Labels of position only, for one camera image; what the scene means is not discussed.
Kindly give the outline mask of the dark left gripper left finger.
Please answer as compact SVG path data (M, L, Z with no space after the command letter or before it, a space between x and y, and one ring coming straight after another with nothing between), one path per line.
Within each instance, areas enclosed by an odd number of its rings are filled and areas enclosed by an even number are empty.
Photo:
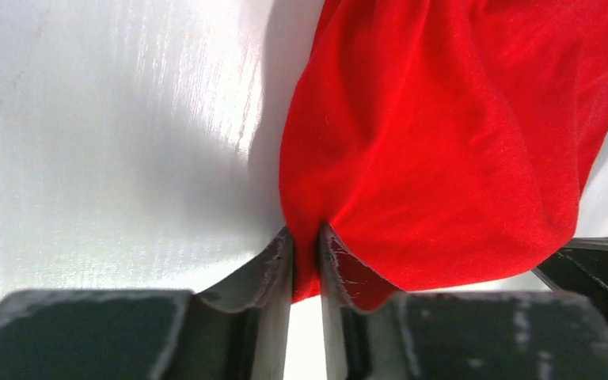
M281 379L293 256L284 229L198 293L9 294L0 301L0 379Z

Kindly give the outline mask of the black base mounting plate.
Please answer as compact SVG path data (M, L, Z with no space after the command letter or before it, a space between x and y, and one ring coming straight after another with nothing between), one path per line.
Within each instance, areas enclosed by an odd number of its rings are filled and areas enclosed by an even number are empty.
M552 290L589 298L608 324L608 237L575 237L532 272Z

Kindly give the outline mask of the red t-shirt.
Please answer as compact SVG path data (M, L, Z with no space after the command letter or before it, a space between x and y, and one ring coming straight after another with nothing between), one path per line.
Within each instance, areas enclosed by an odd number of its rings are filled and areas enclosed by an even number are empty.
M325 2L279 157L294 301L324 222L407 291L532 269L607 132L608 1Z

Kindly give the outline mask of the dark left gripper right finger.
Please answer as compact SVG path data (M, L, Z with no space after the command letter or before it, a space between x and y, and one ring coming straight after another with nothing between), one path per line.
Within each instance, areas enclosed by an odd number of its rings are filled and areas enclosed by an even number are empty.
M408 293L318 234L330 379L608 379L608 326L564 291Z

